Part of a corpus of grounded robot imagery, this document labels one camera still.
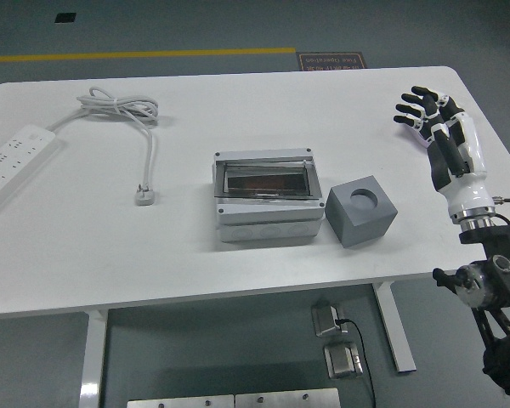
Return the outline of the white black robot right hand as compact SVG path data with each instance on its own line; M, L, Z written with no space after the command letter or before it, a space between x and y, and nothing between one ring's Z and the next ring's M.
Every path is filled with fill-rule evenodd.
M433 187L447 200L452 222L494 213L473 118L451 96L425 87L414 86L401 99L394 121L409 127L425 148Z

